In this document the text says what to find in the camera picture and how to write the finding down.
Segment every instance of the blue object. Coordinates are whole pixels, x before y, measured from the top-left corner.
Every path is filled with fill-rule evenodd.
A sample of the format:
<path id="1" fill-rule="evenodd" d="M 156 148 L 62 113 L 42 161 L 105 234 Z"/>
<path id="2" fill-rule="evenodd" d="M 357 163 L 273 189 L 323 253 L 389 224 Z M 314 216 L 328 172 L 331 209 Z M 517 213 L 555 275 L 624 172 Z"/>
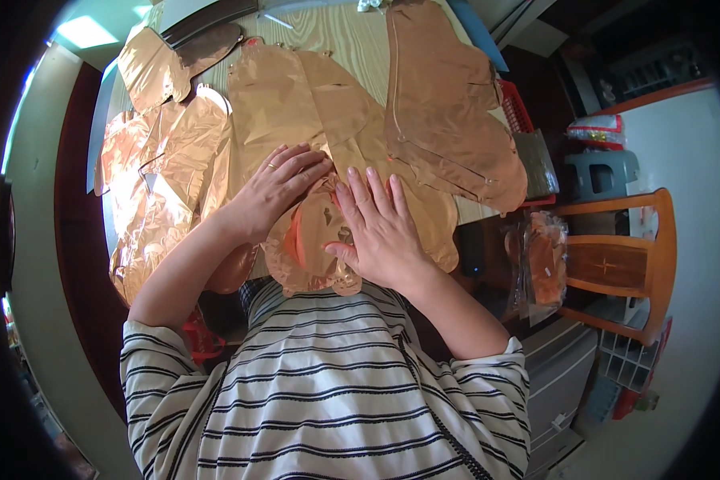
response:
<path id="1" fill-rule="evenodd" d="M 448 4 L 451 5 L 456 18 L 461 22 L 461 26 L 464 27 L 474 46 L 485 52 L 497 70 L 508 72 L 509 67 L 504 61 L 504 57 L 501 56 L 499 47 L 496 46 L 496 42 L 490 36 L 490 32 L 483 24 L 483 21 L 474 12 L 472 5 L 467 0 L 448 0 Z"/>
<path id="2" fill-rule="evenodd" d="M 603 423 L 614 412 L 619 394 L 621 394 L 620 385 L 617 385 L 611 379 L 598 375 L 584 409 L 592 418 Z"/>

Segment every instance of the table surface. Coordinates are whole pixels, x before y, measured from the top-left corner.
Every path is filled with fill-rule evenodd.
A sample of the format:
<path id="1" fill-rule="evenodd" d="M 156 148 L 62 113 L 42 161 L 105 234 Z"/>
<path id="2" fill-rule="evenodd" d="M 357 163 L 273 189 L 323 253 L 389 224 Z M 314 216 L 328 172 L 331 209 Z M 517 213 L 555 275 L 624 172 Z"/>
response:
<path id="1" fill-rule="evenodd" d="M 446 1 L 434 1 L 443 7 L 458 38 L 465 44 L 471 44 L 469 36 Z M 158 4 L 150 11 L 147 24 L 156 28 L 160 24 L 161 15 L 162 5 Z M 305 8 L 295 12 L 274 12 L 273 15 L 293 25 L 293 29 L 257 14 L 238 18 L 235 22 L 240 24 L 246 37 L 262 37 L 266 44 L 281 43 L 285 47 L 293 46 L 299 50 L 330 51 L 332 58 L 351 73 L 380 105 L 386 105 L 389 82 L 389 40 L 384 14 L 379 11 L 359 13 L 356 3 L 345 3 Z M 227 69 L 239 56 L 240 49 L 237 48 L 221 62 L 201 73 L 199 80 L 226 96 Z M 120 72 L 115 74 L 108 108 L 110 118 L 118 112 L 133 109 Z M 490 113 L 507 124 L 501 108 Z M 459 225 L 499 214 L 497 210 L 463 197 L 454 196 L 454 201 L 458 209 Z M 263 255 L 259 255 L 251 278 L 266 274 Z"/>

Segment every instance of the striped shirt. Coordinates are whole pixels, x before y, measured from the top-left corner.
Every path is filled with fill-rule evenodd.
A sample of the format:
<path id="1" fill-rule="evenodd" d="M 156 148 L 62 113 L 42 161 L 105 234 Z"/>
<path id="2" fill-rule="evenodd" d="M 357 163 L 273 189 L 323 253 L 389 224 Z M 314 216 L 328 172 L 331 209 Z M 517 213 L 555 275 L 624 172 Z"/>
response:
<path id="1" fill-rule="evenodd" d="M 435 362 L 402 298 L 365 283 L 285 298 L 271 283 L 228 363 L 128 321 L 120 375 L 144 478 L 516 478 L 528 466 L 519 341 Z"/>

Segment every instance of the ceiling light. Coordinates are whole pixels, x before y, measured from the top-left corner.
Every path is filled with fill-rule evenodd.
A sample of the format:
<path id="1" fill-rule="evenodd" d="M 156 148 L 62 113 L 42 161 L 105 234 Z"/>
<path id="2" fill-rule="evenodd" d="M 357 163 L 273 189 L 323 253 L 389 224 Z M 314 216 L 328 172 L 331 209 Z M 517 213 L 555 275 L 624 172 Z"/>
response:
<path id="1" fill-rule="evenodd" d="M 144 15 L 152 9 L 152 5 L 141 5 L 139 7 L 134 7 L 134 12 L 139 15 L 139 18 L 144 18 Z"/>
<path id="2" fill-rule="evenodd" d="M 107 32 L 90 16 L 77 17 L 59 25 L 56 31 L 78 48 L 90 48 L 97 45 L 117 43 L 117 38 Z"/>

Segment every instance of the chair backrest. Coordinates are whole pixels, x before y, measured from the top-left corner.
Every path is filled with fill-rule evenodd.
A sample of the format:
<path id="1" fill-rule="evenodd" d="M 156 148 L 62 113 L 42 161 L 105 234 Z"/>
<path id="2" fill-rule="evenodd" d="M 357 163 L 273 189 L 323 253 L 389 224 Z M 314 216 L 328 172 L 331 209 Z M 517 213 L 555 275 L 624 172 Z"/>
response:
<path id="1" fill-rule="evenodd" d="M 570 308 L 559 312 L 650 346 L 661 334 L 670 305 L 677 264 L 677 233 L 672 197 L 666 188 L 634 195 L 556 209 L 557 216 L 594 214 L 626 208 L 653 206 L 659 216 L 655 240 L 621 235 L 570 235 L 568 285 L 607 295 L 647 297 L 650 313 L 642 330 L 604 320 Z"/>

